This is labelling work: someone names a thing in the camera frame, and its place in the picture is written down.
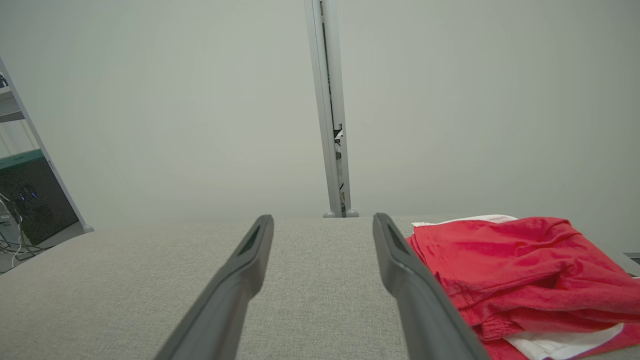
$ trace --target red cloth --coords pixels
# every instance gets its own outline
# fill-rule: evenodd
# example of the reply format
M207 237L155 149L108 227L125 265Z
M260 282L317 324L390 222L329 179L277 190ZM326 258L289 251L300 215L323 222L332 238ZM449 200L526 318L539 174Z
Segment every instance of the red cloth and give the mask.
M407 241L490 353L511 347L502 338L519 332L594 332L640 322L640 282L567 220L466 220L414 231ZM622 347L640 343L640 331L634 334Z

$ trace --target gray fabric surface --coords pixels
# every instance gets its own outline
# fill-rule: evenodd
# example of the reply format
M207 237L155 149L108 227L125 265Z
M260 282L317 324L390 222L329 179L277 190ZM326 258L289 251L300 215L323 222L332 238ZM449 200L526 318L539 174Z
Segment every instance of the gray fabric surface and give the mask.
M408 236L411 222L451 218L394 221ZM275 219L238 359L406 359L371 220ZM152 359L250 225L90 233L0 275L0 359Z

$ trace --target wire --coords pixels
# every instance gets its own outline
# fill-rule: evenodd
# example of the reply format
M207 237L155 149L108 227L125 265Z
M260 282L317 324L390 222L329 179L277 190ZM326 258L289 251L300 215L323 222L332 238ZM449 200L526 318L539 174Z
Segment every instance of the wire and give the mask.
M4 196L4 194L3 194L2 192L0 192L0 196L1 196L4 200L6 200L7 202L9 202L9 203L13 206L13 210L15 211L15 214L18 216L18 234L19 234L19 235L18 235L18 251L16 251L16 252L13 254L12 258L11 258L11 268L14 268L13 261L15 260L15 257L18 255L18 253L19 253L19 252L20 252L20 250L22 249L22 245L23 245L23 244L24 244L24 248L25 248L25 249L27 249L27 252L31 254L31 257L36 256L36 254L35 254L33 251L31 251L31 249L29 248L29 246L27 246L26 242L24 241L24 231L22 231L22 227L21 227L21 225L22 225L22 215L20 215L20 213L18 212L18 207L13 203L13 201L9 200L9 198L8 198L8 197ZM2 203L2 205L3 205L7 210L9 210L9 208L7 207L7 205L6 205L2 200L0 200L0 203ZM4 242L6 242L6 243L7 243L7 245L9 245L9 242L4 238L4 236L3 236L3 240L4 240Z
M6 240L6 238L4 237L4 235L2 234L2 232L0 232L0 238L2 238L2 241L4 241L6 243L6 246L11 247L11 245L9 244L9 242Z
M10 250L4 250L4 249L3 249L3 250L2 250L2 252L3 252L3 253L5 253L5 254L11 254L11 255L13 255L13 254L15 253L15 250L12 250L12 249L10 249ZM26 255L26 254L29 254L29 253L25 251L25 252L21 252L21 253L20 253L20 254L18 254L18 255Z
M12 243L12 242L10 242L10 241L6 241L6 240L3 240L3 241L4 241L5 243L7 243L7 245L20 245L20 244L18 244L18 243ZM36 249L42 249L42 248L41 248L41 247L39 247L39 246L36 246L36 245L27 245L27 244L26 244L26 243L24 243L24 242L22 242L22 246L23 246L23 247L34 247L34 248L36 248Z
M43 251L47 251L47 250L51 249L52 247L55 247L55 245L50 246L50 247L46 247L46 248L41 249L41 250L35 250L34 252L36 252L37 254L33 254L33 255L29 254L29 256L26 256L26 257L24 257L24 258L22 258L22 259L21 259L21 258L16 257L16 259L18 259L19 261L29 260L29 259L31 259L31 258L33 258L33 257L35 257L36 255L40 255L40 253L41 253L41 252L43 252Z
M4 246L4 245L0 245L0 250L4 250L5 252L10 252L11 254L15 252L15 250L13 250L10 246Z

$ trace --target white fabric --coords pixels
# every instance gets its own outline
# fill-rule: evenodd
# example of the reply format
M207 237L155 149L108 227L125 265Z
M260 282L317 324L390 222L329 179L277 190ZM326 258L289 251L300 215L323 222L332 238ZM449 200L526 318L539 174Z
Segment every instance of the white fabric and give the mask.
M464 221L464 220L484 220L484 221L489 221L489 222L495 222L496 224L501 224L501 223L507 222L507 221L518 220L518 218L511 217L509 215L480 215L480 216L477 216L477 217L457 218L457 219L443 221L443 222L439 222L439 223L412 222L411 225L413 225L413 226L431 226L431 225L440 225L440 224L446 224L448 222Z
M599 347L613 339L615 335L622 331L623 326L624 324L619 323L609 329L587 334L574 332L547 332L543 334L523 332L506 336L504 339L529 360L543 360L546 358L565 360L592 348Z

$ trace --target gray wall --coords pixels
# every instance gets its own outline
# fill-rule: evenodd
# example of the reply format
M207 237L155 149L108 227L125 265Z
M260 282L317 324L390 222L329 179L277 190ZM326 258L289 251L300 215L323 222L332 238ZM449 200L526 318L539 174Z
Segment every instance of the gray wall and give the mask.
M361 215L563 217L640 251L640 1L338 1Z
M298 0L2 0L0 57L96 229L328 211Z

